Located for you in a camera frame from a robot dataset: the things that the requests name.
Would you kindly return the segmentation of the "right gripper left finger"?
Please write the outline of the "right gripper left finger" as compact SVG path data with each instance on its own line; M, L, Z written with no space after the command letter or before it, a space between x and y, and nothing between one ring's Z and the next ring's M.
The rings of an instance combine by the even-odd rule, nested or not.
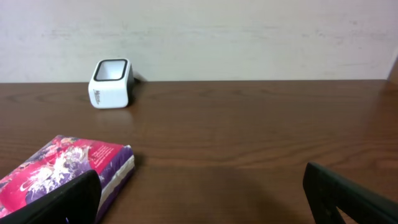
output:
M94 223L100 198L100 179L89 170L1 218L1 224Z

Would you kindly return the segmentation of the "purple red snack pack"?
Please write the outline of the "purple red snack pack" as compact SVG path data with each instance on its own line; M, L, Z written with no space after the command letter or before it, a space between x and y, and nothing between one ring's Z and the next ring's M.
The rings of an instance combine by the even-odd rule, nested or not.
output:
M101 183L100 221L134 172L131 146L58 135L1 179L1 217L89 170Z

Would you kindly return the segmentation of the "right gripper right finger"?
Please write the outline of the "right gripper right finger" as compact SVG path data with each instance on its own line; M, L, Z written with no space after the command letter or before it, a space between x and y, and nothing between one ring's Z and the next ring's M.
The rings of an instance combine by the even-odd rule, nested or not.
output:
M316 223L344 223L340 211L357 223L397 223L397 203L314 162L309 162L303 189Z

